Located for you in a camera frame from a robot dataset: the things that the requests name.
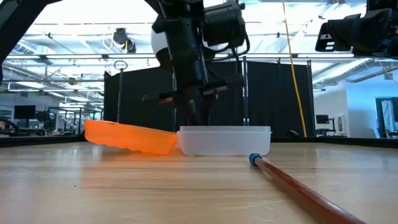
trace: translucent plastic bin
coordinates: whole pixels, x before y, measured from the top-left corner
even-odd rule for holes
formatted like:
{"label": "translucent plastic bin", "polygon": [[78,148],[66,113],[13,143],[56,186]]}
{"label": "translucent plastic bin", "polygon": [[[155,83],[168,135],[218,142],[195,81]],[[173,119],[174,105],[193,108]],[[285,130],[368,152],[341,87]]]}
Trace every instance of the translucent plastic bin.
{"label": "translucent plastic bin", "polygon": [[182,126],[177,147],[186,155],[248,156],[265,155],[271,143],[266,126]]}

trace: desk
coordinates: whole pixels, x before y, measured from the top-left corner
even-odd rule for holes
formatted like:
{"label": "desk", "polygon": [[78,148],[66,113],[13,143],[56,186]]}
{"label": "desk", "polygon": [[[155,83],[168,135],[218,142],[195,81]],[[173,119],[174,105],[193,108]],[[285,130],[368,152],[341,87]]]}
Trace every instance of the desk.
{"label": "desk", "polygon": [[[272,144],[265,158],[368,223],[398,220],[398,151]],[[0,149],[1,223],[315,223],[245,157],[88,142]]]}

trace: black partition panel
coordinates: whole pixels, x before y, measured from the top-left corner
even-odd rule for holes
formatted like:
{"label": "black partition panel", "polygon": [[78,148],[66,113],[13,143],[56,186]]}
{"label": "black partition panel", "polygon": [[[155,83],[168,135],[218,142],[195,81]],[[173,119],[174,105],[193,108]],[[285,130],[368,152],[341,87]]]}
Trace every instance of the black partition panel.
{"label": "black partition panel", "polygon": [[[216,82],[218,77],[237,75],[236,62],[213,62],[208,67],[215,75],[208,72],[209,82]],[[243,125],[243,90],[242,88],[224,90],[218,93],[218,99],[210,112],[211,126]],[[185,119],[177,112],[177,130],[185,125]]]}
{"label": "black partition panel", "polygon": [[[107,121],[117,121],[119,76],[105,78],[104,119]],[[172,82],[172,74],[161,68],[124,72],[120,123],[172,131],[171,103],[148,105],[142,102],[146,94],[171,91]]]}
{"label": "black partition panel", "polygon": [[[314,136],[312,78],[305,65],[294,65],[307,135]],[[249,125],[270,126],[272,137],[290,130],[303,136],[290,65],[248,62]]]}

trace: orange plastic object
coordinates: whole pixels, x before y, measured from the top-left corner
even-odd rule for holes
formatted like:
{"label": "orange plastic object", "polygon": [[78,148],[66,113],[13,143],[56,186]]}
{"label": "orange plastic object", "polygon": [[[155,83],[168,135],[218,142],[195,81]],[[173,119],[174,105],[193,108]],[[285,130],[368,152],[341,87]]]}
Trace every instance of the orange plastic object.
{"label": "orange plastic object", "polygon": [[172,132],[109,121],[86,120],[85,128],[87,141],[154,155],[170,153],[177,143]]}

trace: blue cap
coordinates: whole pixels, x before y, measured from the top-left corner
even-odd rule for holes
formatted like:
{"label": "blue cap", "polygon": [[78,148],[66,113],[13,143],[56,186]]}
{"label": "blue cap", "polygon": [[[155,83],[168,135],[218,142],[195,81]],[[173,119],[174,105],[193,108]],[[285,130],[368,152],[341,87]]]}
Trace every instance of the blue cap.
{"label": "blue cap", "polygon": [[251,155],[249,156],[250,164],[252,164],[253,166],[257,166],[256,163],[254,163],[254,160],[257,159],[257,158],[262,159],[262,157],[260,156],[260,154],[257,154],[257,153],[251,154]]}

